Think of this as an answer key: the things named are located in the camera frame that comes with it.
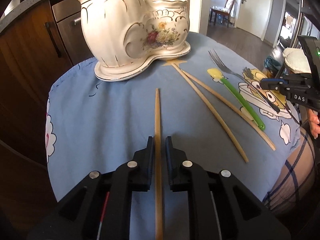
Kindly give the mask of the person right hand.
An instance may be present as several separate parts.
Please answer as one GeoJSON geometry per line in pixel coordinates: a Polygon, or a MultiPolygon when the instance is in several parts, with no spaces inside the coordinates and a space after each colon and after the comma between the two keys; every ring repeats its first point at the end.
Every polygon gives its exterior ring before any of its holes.
{"type": "Polygon", "coordinates": [[[320,134],[319,117],[318,113],[312,109],[307,108],[308,122],[310,126],[310,132],[314,139],[317,139],[320,134]]]}

